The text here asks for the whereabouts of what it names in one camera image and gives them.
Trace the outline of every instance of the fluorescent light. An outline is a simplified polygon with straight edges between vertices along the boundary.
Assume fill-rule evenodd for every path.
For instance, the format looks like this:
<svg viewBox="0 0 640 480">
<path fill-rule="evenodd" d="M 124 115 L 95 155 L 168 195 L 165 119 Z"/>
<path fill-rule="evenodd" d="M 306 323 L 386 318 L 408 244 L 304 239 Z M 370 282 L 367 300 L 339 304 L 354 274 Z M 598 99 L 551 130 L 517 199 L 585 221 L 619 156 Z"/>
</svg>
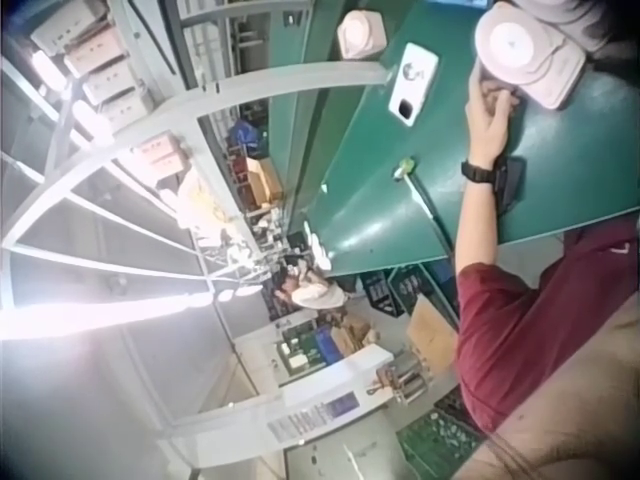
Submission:
<svg viewBox="0 0 640 480">
<path fill-rule="evenodd" d="M 262 285 L 246 285 L 244 287 L 240 287 L 236 290 L 236 295 L 238 297 L 248 297 L 249 295 L 253 295 L 254 293 L 258 293 L 262 290 Z"/>
<path fill-rule="evenodd" d="M 190 308 L 206 307 L 207 305 L 211 305 L 212 303 L 213 293 L 211 292 L 196 293 L 189 296 Z"/>
<path fill-rule="evenodd" d="M 331 268 L 333 267 L 329 257 L 318 257 L 316 258 L 316 263 L 318 264 L 318 267 L 325 272 L 331 271 Z"/>
<path fill-rule="evenodd" d="M 307 237 L 307 242 L 309 242 L 311 240 L 311 227 L 309 226 L 309 222 L 307 222 L 306 220 L 304 221 L 304 235 L 305 237 Z"/>
<path fill-rule="evenodd" d="M 229 290 L 229 289 L 223 290 L 218 295 L 218 301 L 219 302 L 228 302 L 229 300 L 231 300 L 233 298 L 233 294 L 234 294 L 233 290 Z"/>
<path fill-rule="evenodd" d="M 63 337 L 88 330 L 150 320 L 204 306 L 203 295 L 114 302 L 30 305 L 0 311 L 0 340 Z"/>
<path fill-rule="evenodd" d="M 160 200 L 169 205 L 169 207 L 178 210 L 178 195 L 176 195 L 175 192 L 164 188 L 158 191 L 158 195 L 160 195 Z"/>
<path fill-rule="evenodd" d="M 60 69 L 55 66 L 51 59 L 42 50 L 37 51 L 31 57 L 31 63 L 42 81 L 56 92 L 64 92 L 67 87 L 67 79 Z"/>
<path fill-rule="evenodd" d="M 102 115 L 96 113 L 87 102 L 84 100 L 76 101 L 72 111 L 76 120 L 87 129 L 98 145 L 106 146 L 113 143 L 109 122 Z"/>
</svg>

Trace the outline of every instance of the green workbench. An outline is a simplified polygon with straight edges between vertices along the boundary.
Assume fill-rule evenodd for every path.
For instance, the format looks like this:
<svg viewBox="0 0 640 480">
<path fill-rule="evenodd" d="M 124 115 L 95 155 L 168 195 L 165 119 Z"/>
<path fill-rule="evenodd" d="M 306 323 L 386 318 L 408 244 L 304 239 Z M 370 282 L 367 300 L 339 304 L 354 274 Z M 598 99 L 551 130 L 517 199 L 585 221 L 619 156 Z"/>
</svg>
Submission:
<svg viewBox="0 0 640 480">
<path fill-rule="evenodd" d="M 480 11 L 416 2 L 381 58 L 397 71 L 407 42 L 425 46 L 440 65 L 413 128 L 387 109 L 393 81 L 369 87 L 307 210 L 311 229 L 332 258 L 332 274 L 362 272 L 444 256 L 404 183 L 392 181 L 412 156 L 449 236 L 456 235 L 468 149 L 464 105 Z M 512 155 L 527 162 L 520 202 L 501 220 L 500 241 L 559 232 L 638 208 L 637 91 L 586 72 L 562 111 L 529 102 L 512 125 Z"/>
</svg>

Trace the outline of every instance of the hand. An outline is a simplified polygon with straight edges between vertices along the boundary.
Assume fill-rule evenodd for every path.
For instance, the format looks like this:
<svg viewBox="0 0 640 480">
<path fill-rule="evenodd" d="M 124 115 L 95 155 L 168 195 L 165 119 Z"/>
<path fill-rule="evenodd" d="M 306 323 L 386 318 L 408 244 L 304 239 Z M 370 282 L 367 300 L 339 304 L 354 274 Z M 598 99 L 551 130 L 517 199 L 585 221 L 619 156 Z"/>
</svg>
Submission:
<svg viewBox="0 0 640 480">
<path fill-rule="evenodd" d="M 469 77 L 469 163 L 492 170 L 507 144 L 509 115 L 519 100 L 495 81 L 480 82 L 480 61 Z"/>
<path fill-rule="evenodd" d="M 275 294 L 275 296 L 276 296 L 277 298 L 279 298 L 280 300 L 282 300 L 282 301 L 284 301 L 284 302 L 288 302 L 288 301 L 289 301 L 289 297 L 288 297 L 284 292 L 282 292 L 282 291 L 280 291 L 280 290 L 276 290 L 276 291 L 274 292 L 274 294 Z"/>
</svg>

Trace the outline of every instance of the white product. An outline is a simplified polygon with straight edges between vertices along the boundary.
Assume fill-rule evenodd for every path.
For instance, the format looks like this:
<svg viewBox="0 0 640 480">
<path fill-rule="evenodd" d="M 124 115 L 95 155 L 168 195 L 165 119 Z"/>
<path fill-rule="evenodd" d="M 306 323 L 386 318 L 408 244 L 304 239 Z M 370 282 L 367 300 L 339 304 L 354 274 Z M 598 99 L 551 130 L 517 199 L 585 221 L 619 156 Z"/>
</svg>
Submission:
<svg viewBox="0 0 640 480">
<path fill-rule="evenodd" d="M 153 161 L 150 165 L 156 181 L 160 181 L 163 178 L 167 178 L 171 175 L 184 170 L 185 158 L 182 151 L 170 153 L 158 160 Z"/>
<path fill-rule="evenodd" d="M 342 58 L 357 60 L 381 52 L 387 46 L 382 15 L 368 10 L 352 10 L 338 26 Z"/>
<path fill-rule="evenodd" d="M 80 78 L 125 53 L 118 32 L 109 27 L 71 50 L 65 55 L 64 63 L 76 78 Z"/>
<path fill-rule="evenodd" d="M 396 75 L 389 111 L 411 127 L 422 110 L 438 68 L 438 57 L 413 43 L 408 43 Z"/>
<path fill-rule="evenodd" d="M 104 70 L 98 70 L 87 78 L 82 88 L 93 105 L 124 92 L 138 84 L 128 60 L 122 60 Z"/>
<path fill-rule="evenodd" d="M 604 2 L 595 0 L 514 0 L 523 10 L 555 26 L 588 52 L 604 46 L 610 34 Z"/>
<path fill-rule="evenodd" d="M 31 39 L 52 57 L 62 53 L 64 47 L 86 32 L 105 13 L 107 7 L 99 0 L 71 0 L 36 28 Z"/>
<path fill-rule="evenodd" d="M 153 101 L 146 89 L 137 89 L 103 105 L 100 113 L 113 133 L 122 130 L 153 111 Z"/>
<path fill-rule="evenodd" d="M 133 149 L 136 157 L 144 163 L 153 163 L 159 158 L 180 150 L 176 138 L 171 133 L 163 133 Z"/>
<path fill-rule="evenodd" d="M 517 85 L 545 108 L 559 108 L 576 84 L 584 51 L 527 12 L 497 3 L 475 32 L 480 61 L 497 79 Z"/>
</svg>

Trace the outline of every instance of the person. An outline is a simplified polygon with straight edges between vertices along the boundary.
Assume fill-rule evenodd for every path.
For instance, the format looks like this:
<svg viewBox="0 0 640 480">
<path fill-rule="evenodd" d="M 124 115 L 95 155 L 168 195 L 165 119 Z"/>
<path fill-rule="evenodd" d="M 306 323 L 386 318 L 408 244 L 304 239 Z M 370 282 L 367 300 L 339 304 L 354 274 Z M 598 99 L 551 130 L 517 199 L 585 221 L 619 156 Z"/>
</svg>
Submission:
<svg viewBox="0 0 640 480">
<path fill-rule="evenodd" d="M 330 282 L 300 260 L 296 273 L 280 276 L 275 295 L 284 302 L 312 310 L 341 309 L 349 295 L 336 282 Z"/>
<path fill-rule="evenodd" d="M 511 92 L 481 81 L 476 63 L 466 106 L 471 168 L 492 171 L 516 104 Z M 483 431 L 495 432 L 637 290 L 637 220 L 626 215 L 568 232 L 563 258 L 532 289 L 496 264 L 492 184 L 466 182 L 455 249 L 456 364 L 465 405 Z"/>
<path fill-rule="evenodd" d="M 624 480 L 640 471 L 640 297 L 472 454 L 453 480 Z"/>
</svg>

